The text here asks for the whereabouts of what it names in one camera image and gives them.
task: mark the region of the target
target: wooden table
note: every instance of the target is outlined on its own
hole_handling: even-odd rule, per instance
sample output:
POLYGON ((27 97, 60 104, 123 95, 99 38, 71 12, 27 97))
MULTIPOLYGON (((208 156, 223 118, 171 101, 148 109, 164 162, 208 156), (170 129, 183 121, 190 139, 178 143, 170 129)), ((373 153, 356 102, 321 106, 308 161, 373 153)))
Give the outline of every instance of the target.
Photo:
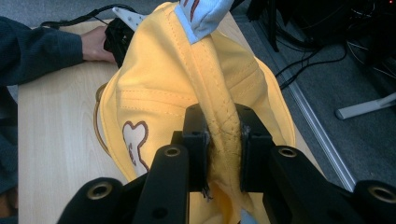
MULTIPOLYGON (((98 25, 102 23, 90 21, 64 30, 83 34, 98 25)), ((250 49, 230 14, 219 29, 250 49)), ((115 64, 83 63, 19 86, 21 224, 56 223, 79 188, 97 177, 113 177, 126 184, 92 126, 96 90, 117 70, 115 64)), ((298 132, 297 141, 298 148, 316 164, 298 132)))

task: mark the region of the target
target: human hand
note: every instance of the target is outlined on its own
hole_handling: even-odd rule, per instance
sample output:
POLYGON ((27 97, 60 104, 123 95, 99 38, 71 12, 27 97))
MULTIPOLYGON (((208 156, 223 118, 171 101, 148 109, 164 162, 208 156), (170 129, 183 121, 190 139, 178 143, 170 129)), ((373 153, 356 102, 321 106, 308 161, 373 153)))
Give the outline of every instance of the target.
POLYGON ((105 26, 98 26, 81 35, 83 60, 116 63, 113 54, 104 49, 106 41, 105 30, 105 26))

